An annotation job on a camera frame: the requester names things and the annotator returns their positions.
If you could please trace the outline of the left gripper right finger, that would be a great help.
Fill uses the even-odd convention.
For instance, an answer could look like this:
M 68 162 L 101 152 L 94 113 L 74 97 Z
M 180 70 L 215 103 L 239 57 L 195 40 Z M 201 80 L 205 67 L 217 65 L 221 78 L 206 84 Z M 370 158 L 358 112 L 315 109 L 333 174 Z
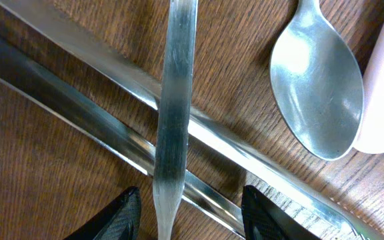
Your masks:
M 246 240 L 319 240 L 256 187 L 243 187 L 241 213 Z

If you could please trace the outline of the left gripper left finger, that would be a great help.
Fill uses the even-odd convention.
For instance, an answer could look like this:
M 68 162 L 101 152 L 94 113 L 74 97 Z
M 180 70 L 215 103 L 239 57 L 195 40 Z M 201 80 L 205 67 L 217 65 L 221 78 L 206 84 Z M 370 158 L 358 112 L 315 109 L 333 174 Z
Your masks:
M 135 240 L 140 218 L 140 191 L 131 186 L 66 239 Z

